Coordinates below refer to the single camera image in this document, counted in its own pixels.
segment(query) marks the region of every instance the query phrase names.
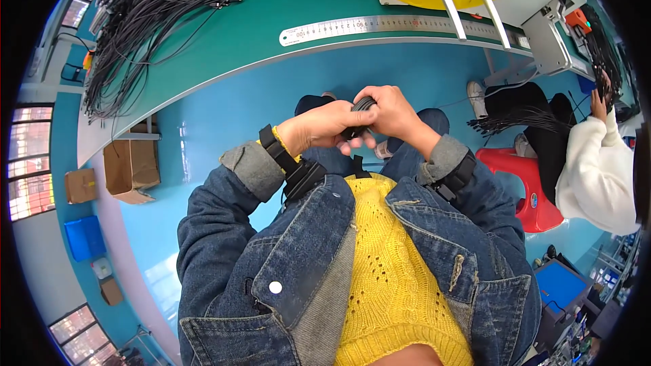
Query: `cardboard box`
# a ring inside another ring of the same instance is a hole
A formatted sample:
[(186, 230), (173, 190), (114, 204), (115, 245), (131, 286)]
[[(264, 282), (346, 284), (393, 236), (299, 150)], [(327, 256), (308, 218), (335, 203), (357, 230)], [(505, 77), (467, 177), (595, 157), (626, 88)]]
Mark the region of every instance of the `cardboard box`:
[(68, 203), (82, 203), (97, 198), (95, 170), (92, 168), (70, 171), (64, 177)]
[(100, 290), (106, 304), (118, 305), (124, 300), (122, 291), (120, 291), (117, 281), (112, 276), (100, 280)]
[(115, 140), (104, 147), (106, 189), (117, 199), (130, 204), (153, 201), (142, 192), (160, 184), (156, 142), (153, 140)]

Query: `jacket cuff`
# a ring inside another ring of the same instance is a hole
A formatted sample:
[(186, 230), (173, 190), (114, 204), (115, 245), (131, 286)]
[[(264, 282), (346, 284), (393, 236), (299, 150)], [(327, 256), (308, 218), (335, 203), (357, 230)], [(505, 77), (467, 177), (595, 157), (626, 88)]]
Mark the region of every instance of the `jacket cuff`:
[(425, 185), (444, 178), (460, 164), (467, 152), (468, 147), (445, 134), (434, 146), (432, 154), (430, 154), (430, 162), (420, 165), (416, 181)]
[(269, 201), (284, 182), (284, 174), (278, 163), (256, 142), (249, 141), (226, 151), (219, 162), (262, 202)]

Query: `metal ruler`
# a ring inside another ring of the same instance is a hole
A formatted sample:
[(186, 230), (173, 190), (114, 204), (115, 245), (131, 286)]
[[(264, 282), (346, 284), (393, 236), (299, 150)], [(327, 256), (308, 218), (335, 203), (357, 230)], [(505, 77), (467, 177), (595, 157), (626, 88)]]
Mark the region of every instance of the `metal ruler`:
[[(497, 30), (492, 24), (461, 20), (467, 36), (499, 40)], [(429, 32), (454, 34), (454, 27), (448, 17), (382, 15), (348, 17), (346, 19), (328, 20), (284, 29), (278, 40), (282, 46), (289, 46), (328, 37), (348, 36), (350, 34), (374, 32)], [(530, 49), (524, 33), (507, 30), (511, 45)]]

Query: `coworker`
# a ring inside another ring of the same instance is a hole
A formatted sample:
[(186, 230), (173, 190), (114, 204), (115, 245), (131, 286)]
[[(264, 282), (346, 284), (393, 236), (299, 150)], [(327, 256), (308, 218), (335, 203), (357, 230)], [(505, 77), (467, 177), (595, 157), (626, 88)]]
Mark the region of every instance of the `coworker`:
[[(604, 78), (609, 87), (605, 73)], [(614, 108), (606, 112), (609, 94), (601, 100), (593, 90), (592, 114), (577, 124), (572, 104), (564, 94), (556, 94), (548, 102), (533, 82), (499, 92), (488, 88), (488, 96), (477, 82), (469, 82), (467, 93), (477, 119), (534, 107), (571, 125), (571, 130), (558, 133), (527, 127), (524, 135), (516, 137), (517, 154), (538, 158), (542, 190), (564, 218), (584, 218), (616, 235), (639, 229), (633, 200), (633, 151), (617, 131)]]
[[(397, 87), (366, 87), (355, 101), (365, 96), (377, 105), (354, 112), (328, 94), (304, 97), (297, 116), (274, 128), (292, 157), (316, 159), (329, 174), (262, 231), (248, 216), (284, 173), (260, 143), (226, 151), (191, 194), (178, 227), (183, 364), (524, 359), (541, 303), (515, 200), (447, 134), (442, 111), (416, 114)], [(362, 142), (375, 146), (369, 133), (340, 135), (365, 125), (403, 141), (380, 174), (348, 156)], [(452, 202), (434, 190), (462, 177)]]

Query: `jeans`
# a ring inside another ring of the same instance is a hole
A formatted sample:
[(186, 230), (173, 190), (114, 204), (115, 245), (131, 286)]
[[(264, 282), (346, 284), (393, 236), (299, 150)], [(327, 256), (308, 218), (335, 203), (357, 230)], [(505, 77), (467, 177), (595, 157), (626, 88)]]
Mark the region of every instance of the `jeans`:
[[(294, 115), (297, 116), (332, 101), (334, 99), (328, 96), (305, 95), (298, 101)], [(418, 112), (418, 117), (441, 136), (450, 133), (450, 121), (442, 110), (423, 109)], [(386, 160), (380, 174), (395, 182), (403, 177), (415, 178), (420, 165), (425, 162), (425, 158), (419, 151), (395, 137), (389, 138), (387, 146), (393, 156)], [(319, 162), (329, 174), (337, 174), (342, 177), (354, 174), (353, 159), (341, 154), (336, 147), (310, 147), (305, 150), (303, 157)]]

